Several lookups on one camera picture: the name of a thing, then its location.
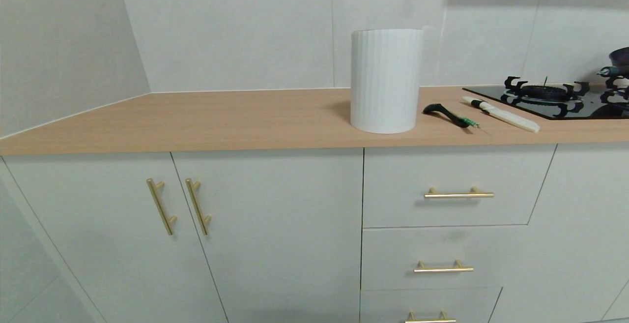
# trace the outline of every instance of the gas stove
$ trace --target gas stove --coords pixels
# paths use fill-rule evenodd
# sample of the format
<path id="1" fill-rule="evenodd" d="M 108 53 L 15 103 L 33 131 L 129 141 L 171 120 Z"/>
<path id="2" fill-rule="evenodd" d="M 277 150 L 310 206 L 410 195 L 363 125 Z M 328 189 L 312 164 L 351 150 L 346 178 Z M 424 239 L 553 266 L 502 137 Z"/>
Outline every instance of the gas stove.
<path id="1" fill-rule="evenodd" d="M 587 82 L 539 86 L 510 76 L 505 86 L 463 88 L 474 94 L 514 106 L 546 119 L 629 119 L 629 89 L 615 84 L 622 77 L 610 77 L 605 86 Z"/>

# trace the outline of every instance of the kitchen counter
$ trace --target kitchen counter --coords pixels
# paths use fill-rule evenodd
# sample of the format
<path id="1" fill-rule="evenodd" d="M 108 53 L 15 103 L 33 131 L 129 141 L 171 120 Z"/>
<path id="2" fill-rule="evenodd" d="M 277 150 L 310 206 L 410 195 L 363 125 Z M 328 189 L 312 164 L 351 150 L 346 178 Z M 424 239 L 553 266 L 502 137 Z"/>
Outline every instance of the kitchen counter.
<path id="1" fill-rule="evenodd" d="M 418 113 L 415 129 L 377 135 L 350 125 L 348 88 L 147 94 L 1 139 L 0 154 L 629 142 L 629 119 L 553 121 L 501 104 L 537 122 L 535 134 L 463 104 L 466 95 L 421 88 L 418 109 L 442 103 L 481 129 Z"/>

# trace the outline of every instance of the white cabinet door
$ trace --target white cabinet door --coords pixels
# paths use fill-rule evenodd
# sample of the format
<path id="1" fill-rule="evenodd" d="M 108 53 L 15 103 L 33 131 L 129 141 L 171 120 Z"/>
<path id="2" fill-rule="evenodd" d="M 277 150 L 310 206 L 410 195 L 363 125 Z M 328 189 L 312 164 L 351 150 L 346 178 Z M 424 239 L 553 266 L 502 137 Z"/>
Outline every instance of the white cabinet door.
<path id="1" fill-rule="evenodd" d="M 169 153 L 5 157 L 51 240 L 111 323 L 226 322 Z M 146 183 L 159 194 L 168 235 Z"/>
<path id="2" fill-rule="evenodd" d="M 362 149 L 173 157 L 229 323 L 358 322 Z"/>
<path id="3" fill-rule="evenodd" d="M 629 279 L 629 144 L 559 145 L 490 323 L 599 321 Z"/>
<path id="4" fill-rule="evenodd" d="M 513 263 L 525 255 L 525 225 L 364 229 L 363 290 L 462 289 L 501 287 Z M 454 267 L 468 272 L 415 273 L 425 267 Z"/>
<path id="5" fill-rule="evenodd" d="M 500 288 L 363 291 L 360 323 L 438 322 L 441 312 L 460 323 L 486 323 L 499 294 Z"/>
<path id="6" fill-rule="evenodd" d="M 603 319 L 629 318 L 629 281 Z"/>
<path id="7" fill-rule="evenodd" d="M 527 224 L 555 145 L 366 148 L 364 227 Z M 434 193 L 492 197 L 456 199 Z"/>

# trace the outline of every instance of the knife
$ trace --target knife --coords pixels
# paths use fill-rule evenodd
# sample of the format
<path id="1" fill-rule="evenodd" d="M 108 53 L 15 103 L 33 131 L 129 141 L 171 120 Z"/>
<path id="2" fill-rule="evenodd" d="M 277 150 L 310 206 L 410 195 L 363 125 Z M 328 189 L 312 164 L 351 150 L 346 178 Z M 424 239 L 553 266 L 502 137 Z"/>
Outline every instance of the knife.
<path id="1" fill-rule="evenodd" d="M 513 126 L 517 126 L 518 128 L 528 130 L 530 132 L 538 133 L 540 130 L 540 126 L 537 125 L 534 121 L 530 121 L 529 119 L 525 119 L 520 117 L 519 115 L 515 115 L 513 113 L 507 112 L 506 110 L 502 110 L 492 106 L 491 104 L 483 101 L 482 99 L 476 99 L 473 97 L 463 97 L 463 100 L 466 103 L 469 103 L 470 106 L 474 108 L 478 108 L 483 112 L 489 114 L 496 119 L 500 119 L 505 123 L 509 123 Z"/>

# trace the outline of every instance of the tile wall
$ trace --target tile wall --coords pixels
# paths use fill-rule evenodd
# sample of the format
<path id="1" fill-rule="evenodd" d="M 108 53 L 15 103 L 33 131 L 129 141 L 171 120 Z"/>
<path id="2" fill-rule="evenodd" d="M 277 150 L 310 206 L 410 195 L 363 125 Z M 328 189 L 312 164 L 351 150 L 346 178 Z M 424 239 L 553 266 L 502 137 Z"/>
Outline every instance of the tile wall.
<path id="1" fill-rule="evenodd" d="M 150 92 L 123 0 L 0 0 L 0 137 Z"/>
<path id="2" fill-rule="evenodd" d="M 422 84 L 588 79 L 629 0 L 124 0 L 153 92 L 350 84 L 351 32 L 425 30 Z"/>
<path id="3" fill-rule="evenodd" d="M 2 182 L 0 278 L 0 323 L 93 321 Z"/>

